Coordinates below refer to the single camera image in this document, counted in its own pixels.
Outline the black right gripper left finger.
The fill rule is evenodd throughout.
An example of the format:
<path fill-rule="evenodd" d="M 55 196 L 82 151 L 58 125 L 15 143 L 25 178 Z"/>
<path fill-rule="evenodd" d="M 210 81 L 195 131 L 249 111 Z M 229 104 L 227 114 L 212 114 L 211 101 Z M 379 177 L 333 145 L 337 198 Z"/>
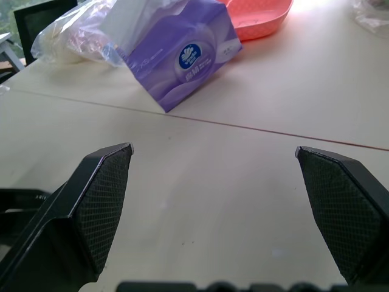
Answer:
<path fill-rule="evenodd" d="M 129 143 L 83 158 L 56 191 L 1 189 L 1 290 L 78 291 L 102 273 L 122 214 Z"/>

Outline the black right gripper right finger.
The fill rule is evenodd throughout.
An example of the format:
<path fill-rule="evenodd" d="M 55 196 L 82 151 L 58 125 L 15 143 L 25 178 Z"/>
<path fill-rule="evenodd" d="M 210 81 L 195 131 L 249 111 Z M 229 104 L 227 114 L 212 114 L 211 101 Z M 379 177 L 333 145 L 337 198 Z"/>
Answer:
<path fill-rule="evenodd" d="M 358 160 L 307 146 L 298 159 L 315 223 L 349 285 L 388 285 L 388 190 Z"/>

